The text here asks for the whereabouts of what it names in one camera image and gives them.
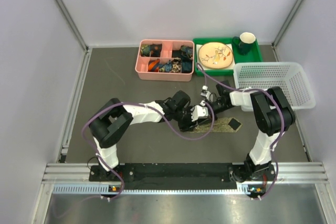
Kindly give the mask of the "olive green patterned tie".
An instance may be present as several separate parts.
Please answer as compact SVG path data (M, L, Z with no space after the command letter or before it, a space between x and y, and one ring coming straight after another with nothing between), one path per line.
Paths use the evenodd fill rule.
M194 133L206 133L211 127L211 122L198 125L194 128ZM213 125L211 132L214 133L235 133L242 126L242 123L234 117L218 118Z

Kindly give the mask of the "pink divided storage box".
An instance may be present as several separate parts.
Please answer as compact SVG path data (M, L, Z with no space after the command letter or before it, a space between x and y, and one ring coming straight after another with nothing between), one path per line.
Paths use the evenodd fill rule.
M140 46L142 44L162 44L162 51L160 57L142 57L140 54ZM165 64L169 61L179 61L180 58L172 58L172 51L179 50L181 46L188 46L193 48L193 59L192 63L192 72L191 73L164 73L164 72L148 72L148 63L150 60L160 59L160 62ZM135 63L135 71L142 80L157 80L157 81L180 81L188 82L191 80L194 65L195 65L195 56L194 56L194 43L190 40L159 40L159 39L144 39L140 42L139 50L137 54L137 59Z

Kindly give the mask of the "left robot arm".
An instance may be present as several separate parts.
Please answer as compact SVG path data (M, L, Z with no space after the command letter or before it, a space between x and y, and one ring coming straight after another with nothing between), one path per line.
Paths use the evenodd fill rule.
M119 174L117 143L127 128L132 124L160 123L164 120L178 122L180 131L192 130L199 119L198 109L190 106L190 97L178 91L165 100L155 100L145 104L122 104L120 100L111 99L101 108L102 114L89 124L97 147L101 174L107 180L114 180Z

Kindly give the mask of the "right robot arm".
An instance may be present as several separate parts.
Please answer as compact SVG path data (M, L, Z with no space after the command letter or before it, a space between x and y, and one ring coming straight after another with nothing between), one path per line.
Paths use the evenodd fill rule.
M273 152L284 132L296 121L295 113L281 87L267 90L238 90L227 81L217 82L219 94L211 103L215 114L234 106L244 106L250 102L258 127L254 147L247 154L244 164L232 170L232 178L237 182L256 180L271 168Z

